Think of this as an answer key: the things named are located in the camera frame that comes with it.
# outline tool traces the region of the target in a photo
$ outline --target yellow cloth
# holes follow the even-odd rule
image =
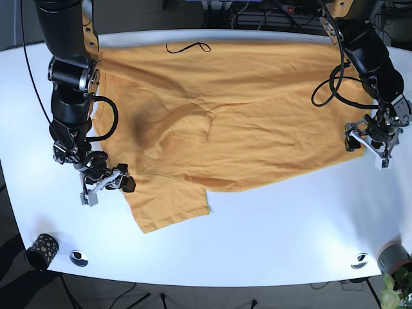
[[[143,232],[208,214],[205,189],[243,191],[361,154],[345,151],[343,133],[365,111],[335,99],[323,108],[310,102],[339,64],[336,48],[208,44],[209,53],[195,46],[170,54],[161,44],[100,54],[100,93],[119,111],[115,134],[101,144],[112,166],[129,164],[136,191],[126,200]],[[352,69],[346,74],[356,77]],[[371,103],[350,80],[340,93]],[[316,100],[329,95],[326,86]],[[112,121],[110,107],[100,103],[96,132],[107,132]]]

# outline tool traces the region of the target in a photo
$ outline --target polka dot cup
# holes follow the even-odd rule
[[[46,270],[59,251],[56,239],[48,234],[40,234],[33,245],[26,250],[26,260],[37,270]]]

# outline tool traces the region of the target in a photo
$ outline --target white table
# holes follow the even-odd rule
[[[167,30],[102,35],[100,44],[253,39],[330,43],[291,33]],[[412,98],[412,54],[393,48],[390,53]],[[52,116],[46,77],[51,55],[39,44],[28,47],[28,57]],[[42,232],[57,238],[61,249],[51,270],[165,285],[292,285],[377,275],[374,261],[360,270],[350,264],[356,254],[374,255],[398,235],[412,249],[410,133],[393,151],[392,170],[379,172],[366,153],[247,192],[208,192],[209,216],[143,234],[121,192],[100,192],[95,207],[80,204],[78,172],[53,161],[53,140],[23,50],[1,52],[0,68],[0,159],[8,193],[26,247]],[[296,188],[298,195],[292,194]],[[89,265],[72,264],[72,250],[85,253]]]

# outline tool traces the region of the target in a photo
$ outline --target black cable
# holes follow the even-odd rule
[[[74,309],[82,309],[81,305],[76,301],[76,299],[70,294],[69,288],[67,287],[67,284],[65,280],[63,279],[63,274],[60,273],[60,279],[62,281],[64,290],[66,291],[67,296],[69,297],[69,300],[71,302],[71,305],[73,306]]]
[[[160,299],[161,299],[162,302],[163,302],[163,309],[167,309],[167,305],[166,305],[166,295],[163,294],[163,293],[161,293],[161,294],[160,294]]]
[[[270,2],[272,2],[272,4],[273,4],[274,6],[276,6],[276,8],[279,10],[279,12],[280,12],[281,14],[283,14],[285,17],[287,17],[287,18],[290,20],[290,22],[293,23],[302,33],[306,33],[306,32],[302,29],[302,27],[295,21],[295,19],[294,19],[292,16],[290,16],[289,13],[285,12],[285,11],[281,8],[280,5],[278,5],[274,0],[271,0]]]
[[[394,10],[396,12],[384,12],[384,13],[379,13],[379,14],[376,14],[376,15],[380,15],[380,16],[399,16],[399,15],[402,15],[402,14],[405,14],[405,13],[408,13],[408,12],[412,11],[412,8],[392,8],[388,11],[392,11],[392,10]]]
[[[140,304],[142,301],[144,301],[146,298],[148,298],[150,296],[150,293],[146,293],[142,298],[140,298],[138,301],[134,302],[133,304],[131,304],[130,306],[128,306],[126,309],[132,309],[135,306],[137,306],[138,304]]]
[[[319,90],[319,88],[324,85],[324,83],[322,83],[321,85],[319,85],[319,86],[315,89],[315,91],[312,93],[312,97],[311,97],[312,104],[313,104],[314,106],[316,106],[317,108],[321,108],[322,106],[327,105],[327,103],[329,103],[329,102],[336,96],[336,94],[337,94],[337,92],[338,92],[338,90],[339,90],[339,88],[340,88],[340,86],[341,86],[341,84],[342,84],[342,81],[343,81],[343,78],[344,78],[344,76],[343,76],[343,75],[344,75],[344,70],[345,70],[345,67],[344,67],[344,65],[345,65],[345,64],[344,64],[344,63],[345,63],[345,56],[344,56],[344,52],[343,52],[343,46],[342,46],[342,42],[341,42],[341,37],[340,37],[340,35],[339,35],[339,31],[338,31],[338,28],[337,28],[337,26],[336,26],[336,24],[335,24],[335,21],[333,20],[332,16],[330,15],[330,12],[329,12],[328,9],[326,8],[326,5],[325,5],[325,3],[323,2],[323,0],[317,0],[317,2],[321,5],[322,10],[323,10],[324,13],[326,14],[326,17],[327,17],[327,19],[329,20],[329,23],[331,24],[331,26],[332,26],[332,28],[333,28],[333,30],[334,30],[334,32],[335,32],[336,39],[337,39],[337,43],[338,43],[338,46],[339,46],[339,53],[341,54],[341,74],[339,75],[336,88],[332,91],[332,94],[330,95],[330,97],[329,97],[326,101],[324,101],[323,103],[321,103],[321,104],[315,103],[315,100],[314,100],[314,99],[315,99],[315,94],[316,94],[316,92]]]
[[[361,285],[361,289],[360,290],[357,290],[357,289],[355,289],[355,288],[350,288],[350,289],[345,289],[345,285],[348,285],[349,283],[350,283],[350,281],[349,280],[342,280],[342,281],[339,281],[339,283],[341,284],[341,288],[342,288],[342,291],[344,291],[344,292],[362,292],[363,290],[364,290],[364,288],[363,288],[363,282],[361,282],[360,283],[360,285]]]
[[[345,67],[345,68],[348,68],[349,66],[350,66],[350,63],[349,63],[349,62],[345,62],[344,67]],[[338,78],[336,77],[336,74],[338,74],[338,72],[339,72],[340,69],[341,69],[340,66],[337,66],[337,67],[330,73],[330,77],[329,77],[329,88],[330,88],[330,91],[332,91],[332,92],[333,92],[334,89],[335,89],[335,79],[338,79]],[[338,100],[340,100],[341,102],[343,102],[343,103],[345,103],[345,104],[347,104],[347,105],[349,105],[349,106],[352,106],[352,107],[354,107],[354,108],[359,108],[359,109],[378,109],[378,108],[379,108],[379,107],[376,106],[376,105],[364,105],[364,104],[359,104],[359,103],[350,101],[350,100],[342,97],[338,92],[336,93],[336,96],[335,96],[335,97],[336,97]]]
[[[382,31],[383,33],[386,33],[386,35],[391,39],[391,41],[393,41],[393,39],[391,38],[391,36],[389,35],[389,33],[385,30],[382,30],[381,28],[379,28],[376,24],[371,23],[373,27],[375,27],[377,30]]]
[[[309,21],[307,23],[304,23],[301,25],[301,27],[305,27],[306,25],[310,24],[311,21],[313,21],[315,19],[316,15],[313,15],[311,19],[309,19]]]
[[[30,74],[30,79],[32,80],[32,84],[33,84],[34,91],[36,92],[37,100],[39,101],[39,104],[40,104],[41,109],[43,110],[44,116],[46,117],[47,122],[48,122],[49,125],[50,125],[50,129],[53,131],[53,133],[55,134],[55,136],[57,137],[57,139],[59,140],[59,142],[66,148],[67,153],[68,153],[70,156],[75,157],[75,155],[63,144],[62,138],[61,138],[61,137],[59,136],[59,134],[57,133],[57,130],[52,126],[52,122],[50,121],[49,116],[47,115],[47,112],[46,112],[46,110],[45,110],[45,108],[44,108],[44,106],[43,106],[43,103],[41,102],[39,92],[37,91],[37,87],[36,87],[36,84],[35,84],[35,82],[34,82],[34,78],[33,78],[33,74],[32,74],[32,69],[30,68],[30,63],[29,63],[28,57],[27,57],[26,39],[25,39],[25,36],[24,36],[23,0],[20,0],[20,19],[21,19],[21,37],[22,37],[22,40],[23,40],[24,57],[25,57],[25,59],[26,59],[27,70],[28,70],[28,73]],[[92,171],[92,172],[94,172],[94,173],[99,173],[98,171],[96,171],[96,170],[92,169],[91,167],[89,167],[89,166],[83,164],[82,162],[80,162],[80,160],[79,160],[79,164],[83,165],[85,168],[89,169],[90,171]]]
[[[310,283],[310,287],[312,288],[312,290],[322,290],[326,285],[328,285],[331,281],[326,282],[323,286],[320,286],[319,288],[314,288],[314,284]]]
[[[126,292],[124,292],[123,294],[121,294],[120,296],[118,296],[118,297],[115,299],[115,301],[113,301],[113,303],[111,304],[111,306],[109,307],[109,309],[112,309],[112,307],[115,305],[115,303],[116,303],[123,295],[126,295],[127,293],[129,293],[130,291],[132,291],[132,289],[134,289],[135,286],[136,286],[136,283],[133,283],[133,286],[132,286],[129,290],[127,290]]]
[[[49,116],[47,115],[46,110],[44,109],[43,103],[41,102],[39,92],[37,92],[37,87],[35,86],[35,83],[34,83],[32,69],[30,68],[30,65],[29,65],[29,62],[28,62],[27,51],[26,51],[26,39],[24,38],[23,0],[20,0],[20,20],[21,20],[21,37],[23,39],[24,57],[26,58],[28,73],[30,74],[30,78],[32,80],[32,84],[33,84],[33,87],[34,87],[34,91],[36,92],[37,99],[39,100],[40,107],[43,110],[44,116],[46,117],[49,125],[52,125],[52,122],[50,121]]]
[[[105,103],[107,103],[111,106],[111,109],[113,110],[113,124],[111,125],[110,130],[105,135],[94,136],[94,137],[86,137],[85,141],[89,142],[89,143],[99,142],[101,140],[107,140],[116,131],[117,124],[118,124],[118,111],[117,111],[116,104],[112,100],[110,100],[109,98],[98,95],[94,98],[93,101],[94,102],[103,101],[103,102],[105,102]]]
[[[371,293],[373,295],[373,298],[375,298],[376,303],[378,304],[379,308],[380,308],[380,301],[378,298],[378,295],[376,295],[375,290],[373,289],[371,283],[369,282],[369,278],[367,278],[366,283],[368,284],[369,289],[371,290]]]
[[[199,42],[199,41],[196,42],[196,43],[190,44],[190,45],[186,46],[185,48],[182,48],[181,50],[177,50],[177,51],[170,51],[168,49],[167,45],[168,45],[168,43],[166,44],[166,50],[167,50],[168,53],[181,53],[181,52],[184,52],[185,50],[188,50],[189,48],[192,48],[193,46],[196,46],[196,45],[199,45],[200,48],[206,53],[209,53],[212,50],[212,48],[208,44],[203,43],[203,42]]]

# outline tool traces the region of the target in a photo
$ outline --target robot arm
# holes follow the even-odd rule
[[[50,134],[55,140],[53,157],[60,164],[71,163],[80,172],[82,204],[97,204],[97,192],[103,188],[135,190],[127,165],[109,169],[108,155],[92,151],[91,142],[109,138],[116,129],[116,105],[96,96],[100,77],[98,39],[93,27],[92,0],[34,0],[44,41],[53,54],[48,78],[53,82]],[[91,111],[96,101],[107,102],[114,121],[104,136],[87,137],[91,129]],[[89,190],[88,185],[95,185]]]
[[[404,80],[401,74],[393,67],[388,49],[370,23],[384,2],[331,0],[327,5],[323,0],[318,2],[324,9],[324,17],[321,18],[324,29],[334,44],[338,43],[338,39],[341,41],[348,60],[345,67],[352,65],[356,69],[364,90],[378,102],[374,117],[365,115],[359,122],[346,124],[346,150],[354,151],[364,144],[375,153],[377,167],[387,168],[391,151],[399,144],[402,128],[412,120],[412,105],[403,95]],[[333,80],[338,72],[339,67],[331,74],[331,91],[334,90]],[[336,97],[349,105],[352,103],[345,102],[339,94]],[[359,129],[361,124],[366,124],[366,129]]]

